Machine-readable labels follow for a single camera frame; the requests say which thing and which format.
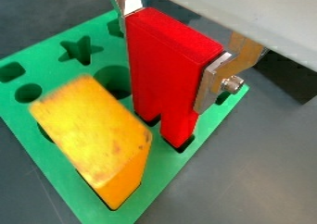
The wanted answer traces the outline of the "gripper 1 metal left finger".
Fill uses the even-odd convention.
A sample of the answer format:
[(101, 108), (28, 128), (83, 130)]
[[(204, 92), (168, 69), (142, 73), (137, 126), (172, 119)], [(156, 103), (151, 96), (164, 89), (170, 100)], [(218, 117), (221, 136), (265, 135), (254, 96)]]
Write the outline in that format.
[(143, 8), (142, 0), (110, 0), (119, 17), (121, 30), (126, 31), (126, 16)]

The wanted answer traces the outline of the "gripper 1 metal right finger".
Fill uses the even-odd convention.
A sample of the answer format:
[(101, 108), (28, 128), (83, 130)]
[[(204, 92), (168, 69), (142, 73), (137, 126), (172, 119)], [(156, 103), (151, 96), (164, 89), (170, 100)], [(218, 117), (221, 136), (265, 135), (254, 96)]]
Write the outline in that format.
[(204, 114), (222, 92), (237, 94), (244, 86), (238, 74), (252, 68), (265, 47), (254, 40), (232, 32), (228, 50), (206, 66), (200, 82), (193, 109)]

